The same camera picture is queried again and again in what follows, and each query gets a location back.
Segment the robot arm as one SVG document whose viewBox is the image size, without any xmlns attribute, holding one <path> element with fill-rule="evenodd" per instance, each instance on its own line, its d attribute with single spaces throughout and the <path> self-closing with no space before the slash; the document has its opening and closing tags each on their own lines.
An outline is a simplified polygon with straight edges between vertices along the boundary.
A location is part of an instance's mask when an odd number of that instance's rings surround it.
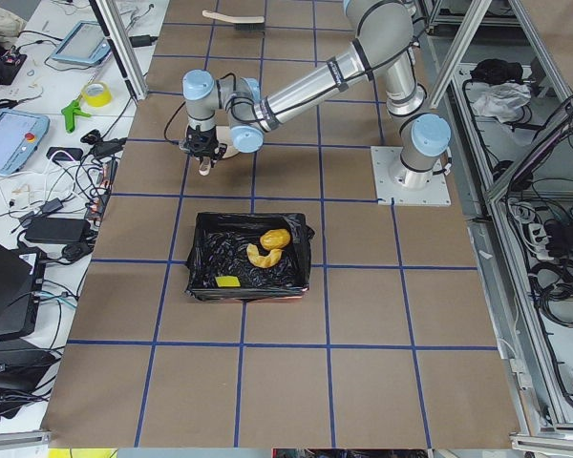
<svg viewBox="0 0 573 458">
<path fill-rule="evenodd" d="M 265 134 L 354 85 L 376 78 L 385 82 L 387 111 L 400 123 L 402 150 L 391 161 L 392 181 L 408 190 L 427 186 L 439 174 L 451 129 L 440 116 L 423 111 L 425 88 L 416 81 L 410 49 L 414 44 L 413 7 L 406 1 L 346 1 L 344 14 L 354 31 L 345 51 L 282 90 L 263 96 L 254 78 L 228 73 L 221 78 L 193 70 L 182 79 L 188 124 L 180 148 L 207 174 L 223 159 L 216 113 L 227 115 L 231 145 L 255 153 Z"/>
</svg>

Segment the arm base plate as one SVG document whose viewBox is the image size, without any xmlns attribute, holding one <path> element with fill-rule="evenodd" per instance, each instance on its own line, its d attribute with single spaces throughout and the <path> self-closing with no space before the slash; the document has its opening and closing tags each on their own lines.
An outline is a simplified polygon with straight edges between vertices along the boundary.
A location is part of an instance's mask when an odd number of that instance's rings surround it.
<svg viewBox="0 0 573 458">
<path fill-rule="evenodd" d="M 451 199 L 439 158 L 427 172 L 414 172 L 401 162 L 402 147 L 371 147 L 371 164 L 379 205 L 447 207 Z"/>
</svg>

